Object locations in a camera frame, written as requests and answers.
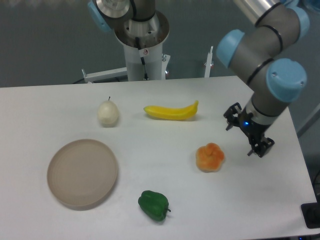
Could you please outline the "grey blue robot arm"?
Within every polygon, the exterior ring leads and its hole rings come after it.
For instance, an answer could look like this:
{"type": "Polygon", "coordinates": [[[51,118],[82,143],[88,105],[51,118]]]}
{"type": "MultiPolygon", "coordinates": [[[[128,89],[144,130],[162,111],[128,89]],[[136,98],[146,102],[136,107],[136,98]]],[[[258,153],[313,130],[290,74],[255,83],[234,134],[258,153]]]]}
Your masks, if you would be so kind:
{"type": "MultiPolygon", "coordinates": [[[[245,107],[235,103],[223,116],[229,128],[238,127],[247,136],[251,152],[262,157],[274,145],[265,131],[307,83],[298,62],[277,55],[308,32],[310,20],[303,9],[286,7],[279,0],[238,0],[236,5],[255,31],[230,31],[217,45],[216,56],[253,95],[245,107]]],[[[162,45],[170,26],[153,0],[91,0],[87,7],[95,24],[103,32],[113,31],[123,45],[130,81],[165,78],[162,45]]]]}

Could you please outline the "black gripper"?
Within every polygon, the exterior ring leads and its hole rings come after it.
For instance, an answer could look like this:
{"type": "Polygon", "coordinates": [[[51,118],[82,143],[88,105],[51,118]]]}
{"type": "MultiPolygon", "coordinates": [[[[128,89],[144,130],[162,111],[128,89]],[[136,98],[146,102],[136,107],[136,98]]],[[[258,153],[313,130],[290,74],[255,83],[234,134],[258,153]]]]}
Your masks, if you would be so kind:
{"type": "Polygon", "coordinates": [[[242,111],[241,105],[236,102],[223,114],[223,117],[227,121],[225,130],[228,131],[232,127],[240,127],[242,132],[248,137],[251,146],[251,150],[247,155],[256,154],[262,158],[270,151],[275,142],[273,139],[265,137],[265,131],[269,128],[269,125],[253,121],[253,116],[252,112],[247,113],[245,109],[242,111]]]}

